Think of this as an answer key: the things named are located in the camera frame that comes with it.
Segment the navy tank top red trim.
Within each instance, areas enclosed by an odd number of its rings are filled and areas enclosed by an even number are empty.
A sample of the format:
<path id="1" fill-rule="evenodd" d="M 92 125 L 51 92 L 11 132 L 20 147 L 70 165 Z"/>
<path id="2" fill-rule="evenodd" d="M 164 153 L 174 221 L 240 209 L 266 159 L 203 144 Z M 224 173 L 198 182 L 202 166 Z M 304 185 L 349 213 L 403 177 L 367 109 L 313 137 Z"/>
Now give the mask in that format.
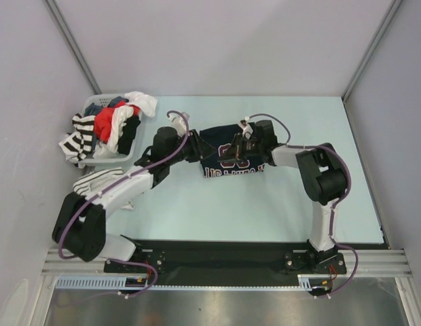
<path id="1" fill-rule="evenodd" d="M 200 131 L 200 137 L 217 150 L 213 155 L 200 161 L 205 178 L 258 173 L 264 170 L 265 163 L 260 157 L 252 157 L 245 162 L 237 163 L 219 161 L 232 144 L 235 135 L 241 132 L 241 128 L 236 124 L 216 126 Z"/>

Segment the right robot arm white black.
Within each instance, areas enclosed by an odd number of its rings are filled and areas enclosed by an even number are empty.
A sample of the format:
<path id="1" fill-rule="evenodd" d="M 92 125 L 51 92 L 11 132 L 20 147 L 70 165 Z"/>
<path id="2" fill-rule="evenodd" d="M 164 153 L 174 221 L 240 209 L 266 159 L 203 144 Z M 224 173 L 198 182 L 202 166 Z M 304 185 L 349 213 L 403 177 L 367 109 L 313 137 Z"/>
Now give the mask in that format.
<path id="1" fill-rule="evenodd" d="M 312 231 L 304 261 L 311 271 L 323 272 L 338 254 L 334 220 L 337 205 L 346 198 L 352 183 L 346 163 L 330 143 L 316 146 L 279 143 L 270 120 L 260 120 L 254 128 L 246 120 L 238 125 L 241 131 L 234 135 L 219 161 L 243 164 L 258 157 L 270 166 L 299 171 L 304 191 L 312 202 Z"/>

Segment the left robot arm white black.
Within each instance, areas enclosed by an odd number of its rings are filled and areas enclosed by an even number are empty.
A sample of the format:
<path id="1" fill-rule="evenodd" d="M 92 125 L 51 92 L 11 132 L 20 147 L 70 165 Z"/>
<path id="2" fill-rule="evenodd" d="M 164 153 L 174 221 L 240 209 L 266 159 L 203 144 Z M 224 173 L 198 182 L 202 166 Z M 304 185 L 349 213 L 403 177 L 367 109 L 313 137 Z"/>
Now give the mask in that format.
<path id="1" fill-rule="evenodd" d="M 195 130 L 180 137 L 173 127 L 160 128 L 152 145 L 124 174 L 88 195 L 71 192 L 65 197 L 52 232 L 60 258 L 114 259 L 128 271 L 138 270 L 143 254 L 133 240 L 109 234 L 106 220 L 128 200 L 159 185 L 172 165 L 198 162 L 216 151 Z"/>

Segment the thin striped white tank top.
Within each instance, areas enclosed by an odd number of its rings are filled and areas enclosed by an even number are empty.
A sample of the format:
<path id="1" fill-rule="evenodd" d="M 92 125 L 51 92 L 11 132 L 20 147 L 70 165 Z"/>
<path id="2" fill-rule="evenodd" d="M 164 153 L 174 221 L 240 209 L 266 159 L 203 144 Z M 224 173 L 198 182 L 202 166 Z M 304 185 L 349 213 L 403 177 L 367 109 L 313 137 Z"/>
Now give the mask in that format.
<path id="1" fill-rule="evenodd" d="M 80 196 L 93 196 L 101 194 L 102 191 L 117 181 L 124 174 L 122 168 L 110 168 L 100 171 L 93 171 L 80 177 L 73 184 L 73 191 Z"/>

